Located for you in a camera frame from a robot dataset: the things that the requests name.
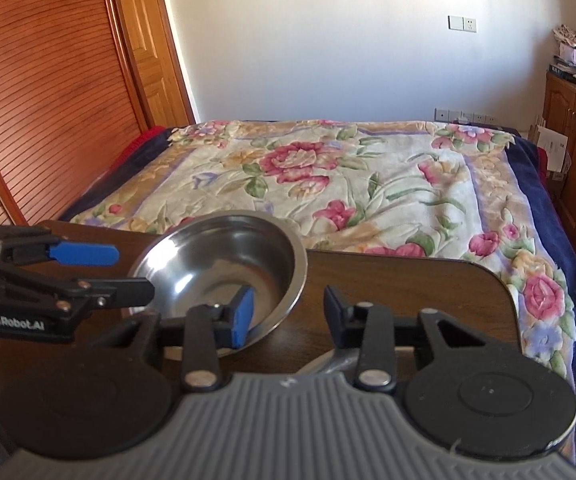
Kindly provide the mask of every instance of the wooden wardrobe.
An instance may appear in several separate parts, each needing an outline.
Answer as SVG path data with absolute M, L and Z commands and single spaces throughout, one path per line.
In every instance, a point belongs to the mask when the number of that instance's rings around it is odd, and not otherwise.
M 0 223 L 55 218 L 153 125 L 119 0 L 0 0 Z

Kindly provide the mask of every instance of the black round disc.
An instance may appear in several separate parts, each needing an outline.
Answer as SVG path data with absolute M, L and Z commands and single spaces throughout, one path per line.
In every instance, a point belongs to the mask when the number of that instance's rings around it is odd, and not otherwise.
M 20 447 L 81 460 L 138 444 L 171 403 L 164 377 L 127 352 L 73 349 L 42 362 L 2 392 L 0 420 Z
M 434 442 L 488 460 L 546 452 L 576 421 L 576 397 L 565 380 L 500 345 L 435 360 L 407 385 L 404 404 Z

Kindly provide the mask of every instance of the white wall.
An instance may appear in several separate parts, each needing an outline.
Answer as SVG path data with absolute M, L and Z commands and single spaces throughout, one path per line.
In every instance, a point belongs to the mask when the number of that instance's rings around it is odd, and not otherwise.
M 168 0 L 199 120 L 432 119 L 527 128 L 576 0 Z M 448 30 L 449 14 L 478 33 Z

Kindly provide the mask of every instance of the bowl rim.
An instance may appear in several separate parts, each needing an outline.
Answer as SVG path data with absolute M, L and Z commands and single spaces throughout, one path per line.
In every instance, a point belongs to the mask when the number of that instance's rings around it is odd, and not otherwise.
M 281 298 L 281 301 L 265 318 L 261 320 L 259 324 L 252 327 L 248 331 L 247 337 L 245 338 L 244 346 L 238 349 L 231 349 L 231 348 L 222 349 L 219 351 L 219 357 L 239 352 L 242 349 L 248 348 L 249 346 L 263 339 L 275 328 L 277 328 L 279 324 L 284 319 L 286 319 L 286 317 L 288 317 L 288 314 L 295 307 L 295 305 L 299 301 L 299 298 L 301 297 L 303 289 L 306 286 L 306 279 L 308 277 L 308 253 L 306 252 L 306 247 L 303 244 L 301 236 L 296 234 L 296 232 L 294 232 L 286 222 L 283 222 L 281 219 L 276 218 L 268 213 L 260 211 L 248 211 L 245 209 L 216 211 L 214 213 L 209 213 L 207 215 L 198 216 L 197 218 L 194 218 L 191 221 L 184 222 L 183 225 L 178 226 L 171 232 L 158 237 L 151 244 L 149 244 L 146 249 L 142 251 L 142 253 L 137 257 L 137 259 L 135 259 L 132 266 L 130 266 L 130 270 L 128 272 L 129 277 L 131 278 L 135 277 L 136 272 L 138 271 L 142 263 L 145 261 L 148 253 L 151 250 L 153 250 L 153 248 L 155 248 L 156 245 L 158 245 L 164 240 L 168 240 L 172 236 L 176 235 L 178 232 L 183 231 L 184 229 L 188 229 L 191 226 L 196 226 L 201 222 L 212 221 L 215 218 L 224 218 L 229 216 L 252 217 L 270 223 L 273 225 L 274 228 L 279 229 L 279 231 L 287 238 L 288 242 L 290 243 L 290 246 L 292 247 L 292 253 L 294 256 L 294 268 L 292 271 L 290 284 L 288 286 L 288 289 L 284 293 L 283 297 Z M 133 314 L 142 311 L 142 309 L 143 309 L 142 307 L 139 307 L 139 310 L 136 311 L 136 309 L 127 308 L 124 309 L 124 311 L 128 312 L 127 316 L 132 316 Z

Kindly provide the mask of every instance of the white paper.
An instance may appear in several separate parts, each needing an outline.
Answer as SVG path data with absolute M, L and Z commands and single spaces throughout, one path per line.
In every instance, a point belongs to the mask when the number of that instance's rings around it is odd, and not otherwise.
M 567 137 L 543 126 L 538 127 L 538 141 L 536 145 L 546 150 L 548 154 L 548 171 L 561 171 L 565 160 Z

